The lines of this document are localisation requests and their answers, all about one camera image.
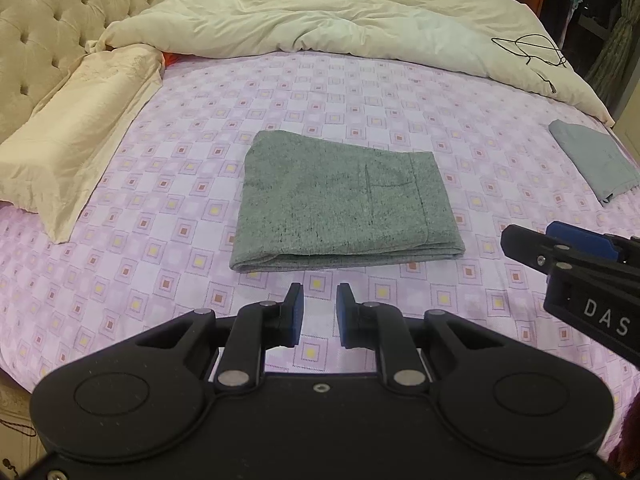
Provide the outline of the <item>cream duvet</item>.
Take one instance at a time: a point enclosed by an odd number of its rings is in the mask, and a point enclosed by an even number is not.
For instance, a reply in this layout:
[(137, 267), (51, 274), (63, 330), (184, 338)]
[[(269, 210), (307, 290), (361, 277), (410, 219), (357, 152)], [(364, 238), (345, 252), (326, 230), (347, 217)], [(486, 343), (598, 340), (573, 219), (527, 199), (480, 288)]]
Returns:
[(510, 84), (614, 124), (515, 0), (164, 0), (109, 24), (89, 49), (133, 44), (201, 58), (301, 50), (391, 58)]

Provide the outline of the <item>red cloth under duvet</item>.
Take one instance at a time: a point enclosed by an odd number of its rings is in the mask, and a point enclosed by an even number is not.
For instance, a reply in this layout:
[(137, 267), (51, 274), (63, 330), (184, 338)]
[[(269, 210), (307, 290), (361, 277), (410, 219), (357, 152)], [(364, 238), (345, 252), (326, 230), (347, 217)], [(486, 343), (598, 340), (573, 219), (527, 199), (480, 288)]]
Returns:
[(169, 67), (171, 65), (174, 65), (174, 64), (180, 62), (182, 59), (183, 59), (183, 55), (182, 54), (169, 53), (169, 52), (164, 52), (163, 53), (163, 60), (164, 60), (164, 66), (165, 67)]

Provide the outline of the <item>beige satin pillow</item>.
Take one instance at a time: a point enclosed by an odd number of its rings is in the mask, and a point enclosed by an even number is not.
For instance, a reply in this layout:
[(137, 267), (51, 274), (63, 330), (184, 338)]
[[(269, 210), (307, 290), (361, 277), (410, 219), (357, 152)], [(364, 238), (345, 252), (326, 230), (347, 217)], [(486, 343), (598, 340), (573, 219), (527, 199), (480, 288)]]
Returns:
[(68, 242), (130, 124), (160, 90), (163, 70), (163, 55), (144, 44), (75, 63), (1, 143), (1, 199), (38, 214), (52, 242)]

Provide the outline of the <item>pink patterned bed sheet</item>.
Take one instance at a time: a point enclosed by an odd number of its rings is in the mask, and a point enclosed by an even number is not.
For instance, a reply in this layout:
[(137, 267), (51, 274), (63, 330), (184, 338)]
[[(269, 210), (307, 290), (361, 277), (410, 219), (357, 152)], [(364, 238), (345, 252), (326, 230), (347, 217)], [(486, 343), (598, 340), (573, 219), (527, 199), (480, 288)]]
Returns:
[[(410, 316), (454, 312), (600, 376), (615, 403), (604, 449), (639, 390), (633, 366), (552, 318), (544, 276), (499, 248), (511, 223), (560, 220), (631, 237), (639, 196), (602, 206), (548, 127), (596, 128), (576, 108), (496, 82), (401, 62), (319, 53), (187, 58), (129, 128), (63, 245), (34, 214), (1, 211), (1, 366), (31, 389), (60, 365), (177, 315), (232, 315), (305, 289), (302, 340), (268, 353), (282, 372), (363, 372), (374, 354), (338, 341), (334, 292)], [(461, 259), (341, 270), (239, 274), (229, 260), (244, 157), (256, 133), (286, 130), (394, 152), (431, 152), (465, 244)]]

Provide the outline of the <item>green-grey speckled pants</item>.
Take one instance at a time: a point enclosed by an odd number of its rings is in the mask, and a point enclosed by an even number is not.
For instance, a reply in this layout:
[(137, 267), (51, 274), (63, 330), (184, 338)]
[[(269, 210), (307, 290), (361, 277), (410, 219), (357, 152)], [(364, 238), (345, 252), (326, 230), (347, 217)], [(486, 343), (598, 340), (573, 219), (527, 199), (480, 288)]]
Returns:
[(244, 169), (235, 272), (388, 266), (465, 253), (430, 152), (262, 131)]

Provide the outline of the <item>folded grey garment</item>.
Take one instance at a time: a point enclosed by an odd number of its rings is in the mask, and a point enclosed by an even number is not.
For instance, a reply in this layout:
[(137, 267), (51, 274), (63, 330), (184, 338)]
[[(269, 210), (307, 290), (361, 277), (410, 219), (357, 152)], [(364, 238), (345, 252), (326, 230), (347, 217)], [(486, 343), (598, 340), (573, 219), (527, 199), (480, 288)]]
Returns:
[(559, 147), (589, 184), (599, 203), (639, 186), (639, 170), (609, 134), (554, 120), (548, 127)]

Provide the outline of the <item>beige tufted headboard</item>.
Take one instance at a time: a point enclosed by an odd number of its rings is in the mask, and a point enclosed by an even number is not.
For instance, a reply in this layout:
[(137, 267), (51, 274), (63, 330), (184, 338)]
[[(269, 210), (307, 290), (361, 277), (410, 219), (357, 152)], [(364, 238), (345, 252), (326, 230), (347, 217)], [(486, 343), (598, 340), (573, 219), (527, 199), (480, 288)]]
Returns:
[(1, 139), (32, 116), (109, 24), (162, 0), (1, 0)]

